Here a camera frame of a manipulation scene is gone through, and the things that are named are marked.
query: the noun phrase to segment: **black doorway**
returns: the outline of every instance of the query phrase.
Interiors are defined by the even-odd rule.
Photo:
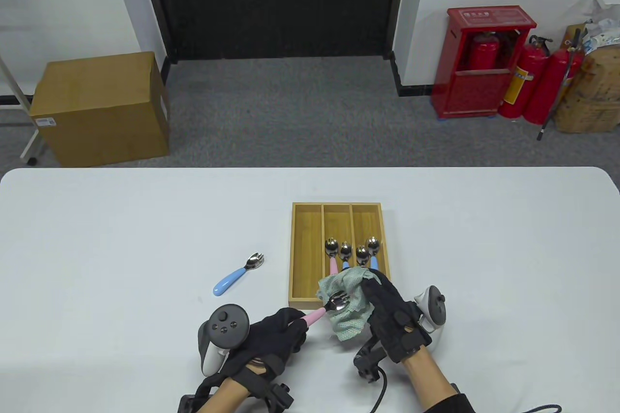
[[[383,55],[400,0],[153,0],[171,61]]]

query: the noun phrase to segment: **cable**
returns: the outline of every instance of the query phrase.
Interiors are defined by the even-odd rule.
[[[385,395],[386,390],[388,389],[388,375],[386,375],[385,371],[383,371],[383,369],[381,369],[380,367],[377,367],[377,371],[379,371],[379,374],[383,376],[383,387],[381,388],[379,398],[375,402],[374,407],[372,407],[372,410],[370,410],[370,413],[374,413],[375,411],[377,411],[377,409],[379,408],[379,404],[381,404],[381,400],[383,400],[383,395]]]
[[[536,407],[536,408],[533,408],[531,410],[524,411],[523,413],[536,413],[538,411],[549,410],[551,408],[555,408],[556,409],[556,411],[554,411],[554,413],[562,413],[562,407],[560,407],[560,405],[556,405],[554,403],[549,404],[549,405],[541,405],[540,407]]]

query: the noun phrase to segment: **black glove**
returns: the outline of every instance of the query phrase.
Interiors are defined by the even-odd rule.
[[[211,388],[219,386],[228,377],[248,375],[246,365],[259,360],[265,365],[263,387],[284,371],[292,353],[297,353],[306,342],[308,324],[301,318],[304,313],[294,308],[282,308],[272,316],[250,326],[243,344],[228,353],[228,358],[219,373],[205,378],[192,400],[190,411],[199,410],[208,400]]]
[[[370,329],[381,341],[388,357],[394,363],[400,363],[416,353],[422,345],[430,344],[432,339],[418,324],[422,313],[416,303],[405,302],[385,274],[374,269],[368,271],[381,281],[361,281],[364,295],[374,306],[368,318]]]
[[[286,307],[260,322],[255,322],[250,326],[245,342],[230,351],[220,372],[232,376],[252,360],[261,360],[267,369],[267,373],[261,376],[269,381],[275,379],[277,374],[284,371],[284,365],[291,353],[297,353],[306,342],[308,324],[301,319],[305,315],[298,309]],[[269,358],[275,361],[275,364],[281,362],[281,367],[270,366],[268,355],[272,355]]]

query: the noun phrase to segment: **gray carpet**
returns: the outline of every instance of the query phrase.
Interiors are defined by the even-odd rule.
[[[400,98],[379,57],[185,61],[173,66],[171,156],[124,167],[596,166],[620,185],[620,129],[568,135],[521,120],[439,122]],[[31,135],[0,112],[0,176]],[[56,166],[49,151],[41,167]]]

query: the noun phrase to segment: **green cloth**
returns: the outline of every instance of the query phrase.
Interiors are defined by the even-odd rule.
[[[338,340],[348,340],[361,333],[374,307],[361,291],[361,280],[379,278],[363,266],[355,266],[338,274],[327,276],[319,281],[319,291],[316,296],[327,303],[330,296],[337,291],[345,291],[349,295],[349,304],[342,311],[328,311],[327,317],[332,323]]]

